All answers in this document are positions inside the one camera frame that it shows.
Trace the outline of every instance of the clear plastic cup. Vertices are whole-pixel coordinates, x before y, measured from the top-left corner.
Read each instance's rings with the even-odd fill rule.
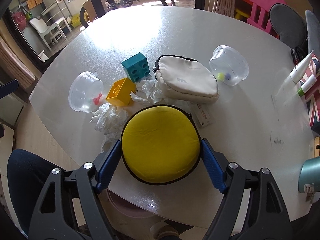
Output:
[[[225,45],[218,46],[214,50],[209,65],[216,79],[229,86],[238,84],[249,74],[245,58],[235,49]]]
[[[82,72],[70,87],[69,105],[77,112],[90,113],[98,108],[102,92],[102,81],[89,71]]]

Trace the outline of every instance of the yellow-green ball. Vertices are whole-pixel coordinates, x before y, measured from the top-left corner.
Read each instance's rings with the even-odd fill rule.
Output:
[[[223,81],[224,80],[224,73],[222,73],[222,72],[218,73],[217,79],[220,81]]]

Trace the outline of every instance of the bicycle chainring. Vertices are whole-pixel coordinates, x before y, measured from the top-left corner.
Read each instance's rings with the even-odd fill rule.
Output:
[[[120,0],[120,5],[122,7],[130,7],[133,4],[133,0]]]

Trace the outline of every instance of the yellow toy block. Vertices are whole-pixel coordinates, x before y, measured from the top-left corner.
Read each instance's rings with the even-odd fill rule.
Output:
[[[129,78],[120,79],[113,83],[106,100],[115,106],[127,106],[131,91],[136,91],[136,85]]]

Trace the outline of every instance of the union jack box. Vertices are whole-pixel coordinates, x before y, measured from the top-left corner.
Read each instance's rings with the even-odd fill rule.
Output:
[[[312,54],[312,59],[300,83],[303,84],[311,74],[315,74],[317,81],[305,93],[305,97],[311,129],[320,133],[320,62],[315,54]]]

